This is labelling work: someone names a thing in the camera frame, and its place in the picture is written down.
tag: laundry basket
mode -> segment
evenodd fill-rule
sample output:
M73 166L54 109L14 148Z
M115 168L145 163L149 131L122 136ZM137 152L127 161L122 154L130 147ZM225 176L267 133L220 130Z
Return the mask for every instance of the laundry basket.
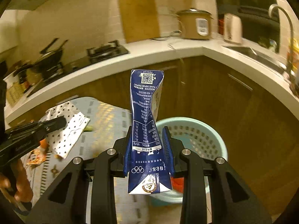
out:
M173 117L156 122L162 139L162 129L168 126L171 137L181 140L185 148L196 152L202 158L214 160L221 156L228 160L228 153L221 136L209 125L196 119L187 117ZM207 177L205 177L205 191L210 191ZM182 203L183 194L175 190L153 194L151 197L167 202Z

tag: tiled wall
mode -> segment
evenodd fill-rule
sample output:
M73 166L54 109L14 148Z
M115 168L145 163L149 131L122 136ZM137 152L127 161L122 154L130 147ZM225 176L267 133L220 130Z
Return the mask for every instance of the tiled wall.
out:
M155 0L158 13L165 7L179 11L191 6L207 10L217 18L216 0ZM85 50L118 39L125 43L118 0L48 0L35 11L18 11L20 52L25 60L35 61L38 52L54 37L61 38L57 46L64 46L63 62L68 63L84 55ZM175 17L158 16L161 36L178 29ZM217 31L213 21L213 31Z
M299 20L287 0L277 0L277 4L289 14L294 27L294 37L299 38ZM284 13L279 10L280 19L280 50L279 54L286 57L290 43L290 25Z
M4 11L0 18L0 54L18 44L15 18L15 10Z

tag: gas stove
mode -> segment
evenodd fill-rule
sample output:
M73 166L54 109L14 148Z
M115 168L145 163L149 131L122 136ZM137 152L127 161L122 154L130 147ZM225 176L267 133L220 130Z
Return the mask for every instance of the gas stove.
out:
M76 61L63 65L61 73L56 73L47 80L42 80L27 97L36 93L43 87L49 85L50 83L74 72L80 70L84 67L90 66L94 63L101 62L119 55L128 54L129 51L122 45L118 43L117 40L109 42L107 45L101 46L99 48L87 49L87 56L80 58Z
M111 41L108 45L99 48L87 49L87 55L92 64L128 53L129 51L124 46L120 45L118 40Z

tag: patterned cloth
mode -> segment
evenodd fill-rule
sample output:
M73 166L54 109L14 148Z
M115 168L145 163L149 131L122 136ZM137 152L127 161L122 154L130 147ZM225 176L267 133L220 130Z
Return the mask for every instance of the patterned cloth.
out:
M93 126L94 130L81 134L66 159L58 160L52 152L48 152L46 161L40 166L34 169L26 167L33 190L33 205L74 157L80 156L83 159L89 159L98 156L101 152L113 147L117 139L125 137L131 125L129 110L105 104L91 97L73 99L70 102L90 118L89 125ZM128 178L114 178L114 186L118 223L147 223L148 207L145 196L131 196L127 193ZM90 203L87 204L86 223L90 223L89 208Z

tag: qr code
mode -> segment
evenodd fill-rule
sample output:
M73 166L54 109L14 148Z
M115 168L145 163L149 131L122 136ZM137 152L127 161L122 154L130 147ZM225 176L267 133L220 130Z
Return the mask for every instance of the qr code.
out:
M141 73L141 83L152 84L154 80L154 74L152 73Z

